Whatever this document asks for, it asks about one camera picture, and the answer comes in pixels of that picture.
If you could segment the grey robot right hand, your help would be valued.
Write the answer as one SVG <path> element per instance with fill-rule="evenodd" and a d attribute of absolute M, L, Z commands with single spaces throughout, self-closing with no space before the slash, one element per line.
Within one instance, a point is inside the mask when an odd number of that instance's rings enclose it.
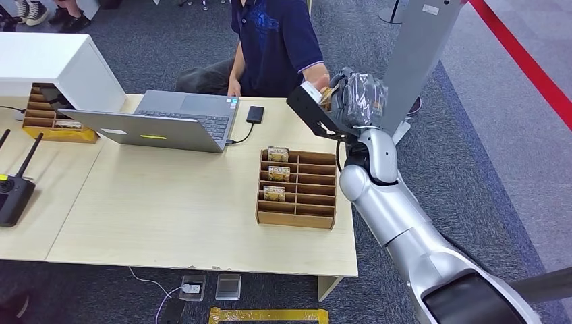
<path fill-rule="evenodd" d="M 373 74 L 343 67 L 331 80 L 330 113 L 349 128 L 379 128 L 388 88 Z"/>

